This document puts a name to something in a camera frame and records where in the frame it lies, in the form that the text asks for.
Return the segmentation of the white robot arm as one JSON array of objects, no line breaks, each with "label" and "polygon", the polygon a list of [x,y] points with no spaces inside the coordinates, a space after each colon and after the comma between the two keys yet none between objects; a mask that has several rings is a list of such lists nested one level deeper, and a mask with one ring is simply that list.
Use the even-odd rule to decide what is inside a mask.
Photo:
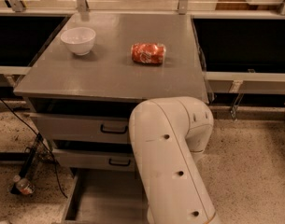
[{"label": "white robot arm", "polygon": [[152,99],[133,110],[129,134],[149,224],[221,224],[193,159],[213,124],[207,105],[192,97]]}]

